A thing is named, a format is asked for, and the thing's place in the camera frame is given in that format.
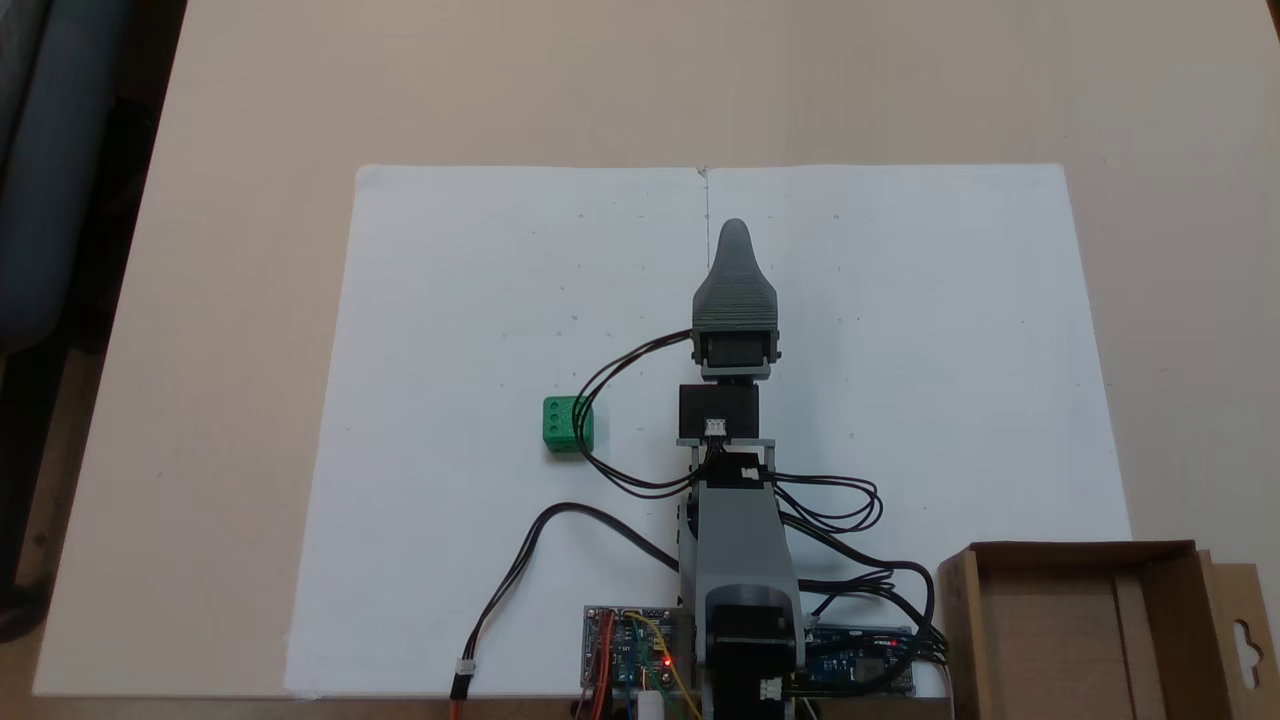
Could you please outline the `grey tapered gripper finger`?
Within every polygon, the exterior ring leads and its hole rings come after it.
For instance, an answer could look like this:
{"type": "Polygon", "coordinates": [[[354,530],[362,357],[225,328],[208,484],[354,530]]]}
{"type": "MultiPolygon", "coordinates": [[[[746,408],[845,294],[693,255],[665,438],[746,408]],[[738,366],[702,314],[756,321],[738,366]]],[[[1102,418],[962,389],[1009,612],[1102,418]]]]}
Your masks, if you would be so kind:
{"type": "Polygon", "coordinates": [[[756,260],[748,224],[726,220],[707,278],[692,297],[692,329],[776,332],[778,314],[776,290],[756,260]]]}

